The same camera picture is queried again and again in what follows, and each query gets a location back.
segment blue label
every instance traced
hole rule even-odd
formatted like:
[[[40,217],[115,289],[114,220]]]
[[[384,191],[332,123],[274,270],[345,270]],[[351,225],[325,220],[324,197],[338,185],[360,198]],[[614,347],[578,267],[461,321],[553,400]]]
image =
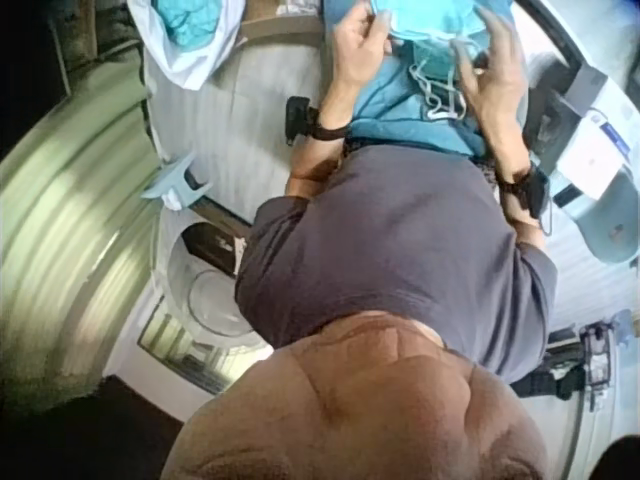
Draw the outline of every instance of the blue label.
[[[631,148],[629,148],[629,145],[627,145],[627,143],[622,139],[622,137],[616,131],[616,129],[613,128],[613,125],[611,125],[610,123],[603,123],[600,126],[600,129],[613,142],[613,144],[620,151],[620,153],[622,154],[624,159],[627,161],[627,163],[631,163],[631,160],[629,160],[629,154],[631,153]]]

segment gray t-shirt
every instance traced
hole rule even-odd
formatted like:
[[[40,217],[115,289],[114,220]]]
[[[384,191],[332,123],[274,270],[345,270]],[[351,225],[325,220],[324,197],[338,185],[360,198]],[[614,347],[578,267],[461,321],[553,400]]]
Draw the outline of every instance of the gray t-shirt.
[[[513,382],[544,354],[556,280],[543,252],[516,245],[469,160],[374,146],[351,155],[313,200],[260,207],[236,300],[276,348],[384,310]]]

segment black device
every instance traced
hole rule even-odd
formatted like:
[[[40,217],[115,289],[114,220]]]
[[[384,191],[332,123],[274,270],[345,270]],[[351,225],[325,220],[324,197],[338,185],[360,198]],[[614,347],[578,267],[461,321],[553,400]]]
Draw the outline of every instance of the black device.
[[[293,145],[296,137],[302,135],[330,142],[339,140],[349,133],[349,125],[336,130],[327,130],[318,123],[320,112],[317,108],[310,107],[311,100],[306,97],[289,97],[287,100],[284,131],[287,137],[287,145]]]
[[[549,178],[533,163],[529,173],[518,182],[507,183],[498,178],[498,185],[503,192],[515,195],[520,206],[536,220],[549,203]]]

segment wrist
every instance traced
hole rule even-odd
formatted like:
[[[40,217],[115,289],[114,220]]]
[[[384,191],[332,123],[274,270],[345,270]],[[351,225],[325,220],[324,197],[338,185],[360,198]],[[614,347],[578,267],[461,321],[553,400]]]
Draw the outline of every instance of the wrist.
[[[514,120],[486,129],[485,139],[496,160],[496,173],[506,183],[517,183],[531,169],[520,125]]]
[[[336,130],[351,123],[359,93],[360,88],[352,84],[334,81],[320,106],[320,125],[327,130]]]

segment hand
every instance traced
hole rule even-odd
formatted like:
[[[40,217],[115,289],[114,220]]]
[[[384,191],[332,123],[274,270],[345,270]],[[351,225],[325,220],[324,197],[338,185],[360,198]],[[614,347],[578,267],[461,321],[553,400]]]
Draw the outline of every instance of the hand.
[[[333,31],[334,84],[355,96],[391,53],[390,12],[375,18],[368,2],[358,2]]]
[[[454,40],[453,46],[465,99],[491,143],[494,139],[501,141],[504,135],[513,133],[514,128],[519,130],[516,113],[527,90],[527,81],[514,26],[486,8],[477,7],[476,12],[491,35],[488,68],[476,73],[464,44]]]

